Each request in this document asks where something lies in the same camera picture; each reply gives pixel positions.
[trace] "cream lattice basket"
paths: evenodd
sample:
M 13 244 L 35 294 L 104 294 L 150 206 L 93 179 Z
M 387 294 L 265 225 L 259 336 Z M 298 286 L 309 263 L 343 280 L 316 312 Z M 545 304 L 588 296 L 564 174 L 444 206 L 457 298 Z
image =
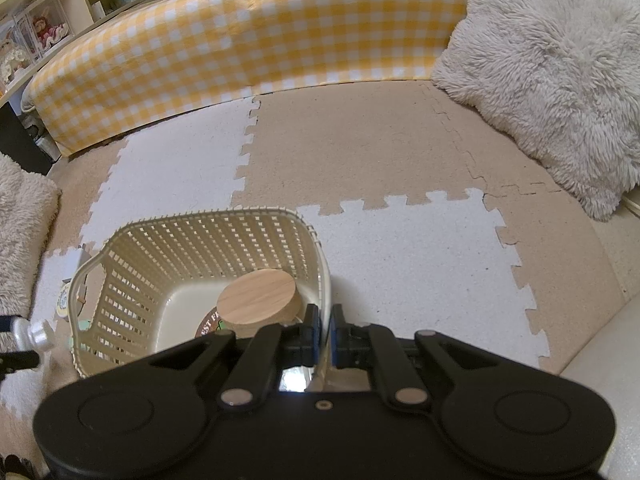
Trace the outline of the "cream lattice basket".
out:
M 78 290 L 98 266 L 104 283 L 97 304 L 84 306 L 83 316 L 94 310 L 90 327 L 80 330 Z M 193 338 L 225 286 L 265 268 L 295 278 L 303 304 L 320 308 L 326 333 L 329 270 L 316 232 L 297 213 L 268 207 L 199 212 L 120 228 L 71 283 L 76 369 L 87 377 Z

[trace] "plush toy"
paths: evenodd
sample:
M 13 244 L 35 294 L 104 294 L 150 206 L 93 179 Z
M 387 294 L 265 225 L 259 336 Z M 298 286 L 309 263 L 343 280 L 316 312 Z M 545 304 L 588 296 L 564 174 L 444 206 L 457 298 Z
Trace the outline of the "plush toy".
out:
M 0 42 L 0 77 L 7 86 L 17 73 L 30 65 L 26 49 L 16 44 L 11 38 Z
M 33 19 L 33 28 L 38 35 L 43 50 L 49 50 L 69 34 L 69 26 L 66 23 L 51 26 L 44 16 Z

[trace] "round label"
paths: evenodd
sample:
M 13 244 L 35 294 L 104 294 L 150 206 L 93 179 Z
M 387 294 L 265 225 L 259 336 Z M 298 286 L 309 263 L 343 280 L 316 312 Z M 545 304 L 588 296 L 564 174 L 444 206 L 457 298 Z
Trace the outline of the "round label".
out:
M 67 319 L 67 307 L 69 300 L 69 289 L 71 288 L 71 282 L 65 283 L 60 289 L 60 293 L 58 294 L 58 302 L 56 303 L 56 311 L 58 315 Z
M 222 330 L 223 328 L 226 328 L 225 322 L 220 318 L 220 314 L 218 314 L 218 308 L 214 307 L 202 320 L 194 337 L 207 335 L 209 332 Z

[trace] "wooden lid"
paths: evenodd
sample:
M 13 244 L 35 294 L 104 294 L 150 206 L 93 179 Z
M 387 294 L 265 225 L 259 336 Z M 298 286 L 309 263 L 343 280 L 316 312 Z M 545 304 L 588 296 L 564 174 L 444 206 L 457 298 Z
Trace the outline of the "wooden lid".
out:
M 296 282 L 288 272 L 261 269 L 227 285 L 218 298 L 218 313 L 239 337 L 248 337 L 262 326 L 292 321 L 302 307 Z

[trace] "display case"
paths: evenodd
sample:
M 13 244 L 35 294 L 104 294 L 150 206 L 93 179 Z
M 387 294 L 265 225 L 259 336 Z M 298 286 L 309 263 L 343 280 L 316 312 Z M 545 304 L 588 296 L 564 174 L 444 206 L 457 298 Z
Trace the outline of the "display case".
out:
M 33 63 L 26 40 L 15 21 L 6 18 L 0 22 L 0 83 L 2 94 L 20 78 L 20 74 Z
M 42 58 L 49 50 L 73 36 L 73 30 L 60 0 L 36 0 L 15 17 L 18 28 L 34 46 L 34 58 Z

